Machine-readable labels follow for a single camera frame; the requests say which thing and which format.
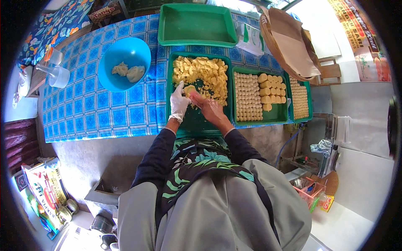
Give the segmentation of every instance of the concrete floor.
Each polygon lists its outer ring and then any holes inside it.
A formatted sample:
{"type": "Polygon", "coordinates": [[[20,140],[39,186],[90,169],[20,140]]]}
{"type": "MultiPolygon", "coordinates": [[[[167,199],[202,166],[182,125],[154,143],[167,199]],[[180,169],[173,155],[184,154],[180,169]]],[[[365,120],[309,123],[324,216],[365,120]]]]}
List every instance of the concrete floor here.
{"type": "MultiPolygon", "coordinates": [[[[115,193],[127,191],[135,177],[138,164],[148,151],[155,135],[116,139],[45,143],[43,134],[41,100],[38,102],[38,139],[44,157],[59,157],[60,168],[67,192],[87,211],[84,198],[92,186],[102,178],[108,186],[116,187],[115,193]]],[[[280,148],[290,138],[283,125],[240,129],[248,141],[275,164],[280,148]]],[[[288,144],[283,156],[293,153],[294,142],[288,144]]]]}

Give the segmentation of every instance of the white glove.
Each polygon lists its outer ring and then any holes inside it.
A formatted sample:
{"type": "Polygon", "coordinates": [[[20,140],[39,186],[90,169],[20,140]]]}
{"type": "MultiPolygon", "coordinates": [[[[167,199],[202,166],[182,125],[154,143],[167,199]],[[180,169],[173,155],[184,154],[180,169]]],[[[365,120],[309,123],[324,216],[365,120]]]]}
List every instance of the white glove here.
{"type": "Polygon", "coordinates": [[[179,124],[183,122],[184,114],[186,113],[187,106],[191,104],[191,99],[181,96],[183,93],[184,82],[180,84],[170,96],[170,107],[172,109],[170,118],[176,118],[179,124]]]}

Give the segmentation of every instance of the blue patterned tablecloth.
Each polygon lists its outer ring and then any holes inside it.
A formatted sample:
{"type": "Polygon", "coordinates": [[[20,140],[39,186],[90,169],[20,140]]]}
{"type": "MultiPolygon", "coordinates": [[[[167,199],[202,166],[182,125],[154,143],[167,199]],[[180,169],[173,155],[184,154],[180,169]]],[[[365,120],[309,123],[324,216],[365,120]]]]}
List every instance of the blue patterned tablecloth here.
{"type": "MultiPolygon", "coordinates": [[[[256,20],[232,14],[235,25],[256,20]]],[[[270,55],[254,56],[238,48],[209,46],[161,46],[159,14],[140,16],[108,25],[61,49],[61,65],[70,70],[66,88],[52,88],[46,80],[43,93],[43,127],[46,143],[156,135],[165,126],[168,58],[174,51],[225,55],[233,66],[282,73],[270,55]],[[110,92],[98,80],[98,64],[115,41],[125,37],[144,40],[151,50],[151,67],[142,83],[126,92],[110,92]]]]}

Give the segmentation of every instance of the gray clothing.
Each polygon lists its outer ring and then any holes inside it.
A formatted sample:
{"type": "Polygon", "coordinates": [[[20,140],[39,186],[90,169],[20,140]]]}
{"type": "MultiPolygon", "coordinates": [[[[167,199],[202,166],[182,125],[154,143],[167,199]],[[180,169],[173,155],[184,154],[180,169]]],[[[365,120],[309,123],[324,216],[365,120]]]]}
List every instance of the gray clothing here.
{"type": "Polygon", "coordinates": [[[301,250],[312,225],[307,203],[274,167],[256,159],[242,166],[258,178],[272,202],[280,244],[255,183],[209,172],[178,198],[162,217],[158,232],[157,187],[144,182],[122,194],[120,250],[301,250]]]}

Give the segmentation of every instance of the black sleeve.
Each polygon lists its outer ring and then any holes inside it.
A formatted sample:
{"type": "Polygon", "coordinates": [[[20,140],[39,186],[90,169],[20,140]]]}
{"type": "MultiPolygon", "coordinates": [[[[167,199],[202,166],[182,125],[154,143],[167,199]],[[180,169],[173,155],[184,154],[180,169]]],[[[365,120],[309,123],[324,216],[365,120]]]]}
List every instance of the black sleeve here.
{"type": "Polygon", "coordinates": [[[158,189],[163,187],[165,178],[171,170],[169,163],[175,140],[176,135],[171,130],[162,129],[160,131],[138,165],[131,187],[143,182],[152,182],[158,189]]]}
{"type": "Polygon", "coordinates": [[[248,159],[258,159],[269,165],[268,161],[244,138],[237,130],[231,130],[225,137],[225,141],[232,153],[231,161],[235,164],[242,165],[248,159]]]}

